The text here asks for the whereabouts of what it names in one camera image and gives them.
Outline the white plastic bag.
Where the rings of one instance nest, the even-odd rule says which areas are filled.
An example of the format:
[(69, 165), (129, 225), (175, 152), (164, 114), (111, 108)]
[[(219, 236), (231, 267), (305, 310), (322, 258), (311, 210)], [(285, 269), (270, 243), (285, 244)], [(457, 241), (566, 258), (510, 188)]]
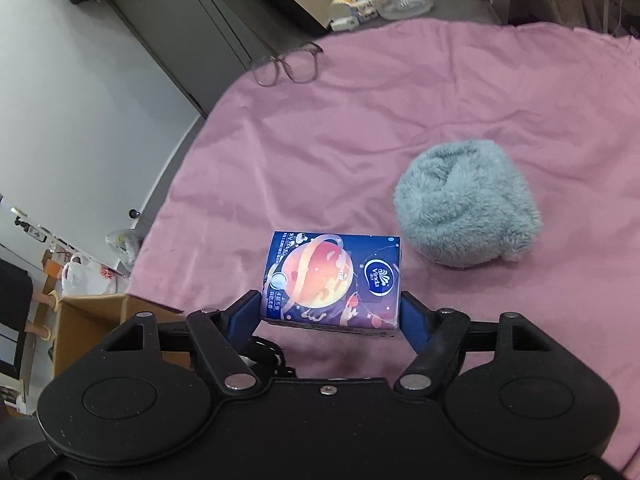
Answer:
[(64, 296), (101, 296), (117, 292), (113, 271), (83, 255), (73, 255), (63, 266), (61, 278)]

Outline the grey-blue fluffy plush ball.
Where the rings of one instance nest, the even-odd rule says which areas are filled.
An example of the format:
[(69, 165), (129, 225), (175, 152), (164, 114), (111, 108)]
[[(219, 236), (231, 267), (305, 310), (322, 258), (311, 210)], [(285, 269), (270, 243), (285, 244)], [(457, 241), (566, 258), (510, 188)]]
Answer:
[(394, 207), (413, 248), (455, 269), (518, 260), (542, 228), (525, 177), (491, 140), (448, 142), (421, 153), (400, 177)]

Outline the black-framed eyeglasses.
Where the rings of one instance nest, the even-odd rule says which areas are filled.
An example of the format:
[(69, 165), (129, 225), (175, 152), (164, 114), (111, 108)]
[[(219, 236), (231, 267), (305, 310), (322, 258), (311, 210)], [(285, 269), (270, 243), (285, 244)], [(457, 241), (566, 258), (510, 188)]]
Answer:
[(322, 47), (315, 42), (280, 55), (269, 55), (252, 62), (252, 74), (255, 81), (264, 88), (274, 87), (284, 75), (294, 84), (310, 84), (320, 73)]

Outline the cardboard box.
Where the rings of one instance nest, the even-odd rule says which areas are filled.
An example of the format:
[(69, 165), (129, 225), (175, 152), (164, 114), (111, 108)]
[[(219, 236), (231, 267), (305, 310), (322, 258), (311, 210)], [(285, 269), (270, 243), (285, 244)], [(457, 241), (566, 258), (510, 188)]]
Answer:
[(125, 294), (69, 296), (58, 302), (53, 331), (52, 375), (63, 373), (128, 318), (152, 312), (159, 323), (180, 322), (179, 310)]

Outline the blue tissue pack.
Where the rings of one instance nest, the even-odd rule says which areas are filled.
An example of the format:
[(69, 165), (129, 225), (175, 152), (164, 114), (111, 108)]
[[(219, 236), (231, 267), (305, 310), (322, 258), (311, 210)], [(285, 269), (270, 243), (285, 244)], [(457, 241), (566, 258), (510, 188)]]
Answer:
[(398, 236), (277, 231), (262, 284), (271, 324), (387, 336), (398, 329)]

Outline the pink bed sheet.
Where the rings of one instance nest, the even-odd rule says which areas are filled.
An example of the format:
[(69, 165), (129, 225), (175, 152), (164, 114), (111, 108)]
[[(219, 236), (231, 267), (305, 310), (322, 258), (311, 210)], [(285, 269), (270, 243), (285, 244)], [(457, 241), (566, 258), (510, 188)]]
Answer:
[[(521, 313), (620, 405), (639, 474), (639, 43), (416, 18), (261, 67), (212, 110), (129, 293), (191, 313), (251, 289), (306, 377), (399, 377), (399, 294)], [(392, 336), (383, 338), (382, 331)]]

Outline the white bottle on floor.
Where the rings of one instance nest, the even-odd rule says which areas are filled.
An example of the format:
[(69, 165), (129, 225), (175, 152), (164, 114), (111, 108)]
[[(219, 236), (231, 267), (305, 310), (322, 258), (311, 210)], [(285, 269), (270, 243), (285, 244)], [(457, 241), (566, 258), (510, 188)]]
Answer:
[(350, 32), (380, 16), (380, 0), (332, 0), (329, 5), (330, 27), (334, 32)]

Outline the black lace scrunchie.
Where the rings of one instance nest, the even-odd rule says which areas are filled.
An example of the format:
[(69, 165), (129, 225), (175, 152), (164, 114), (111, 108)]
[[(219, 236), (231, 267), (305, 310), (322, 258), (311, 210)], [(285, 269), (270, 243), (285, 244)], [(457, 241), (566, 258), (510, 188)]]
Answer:
[(295, 368), (288, 366), (283, 350), (271, 340), (251, 336), (240, 357), (262, 382), (297, 377)]

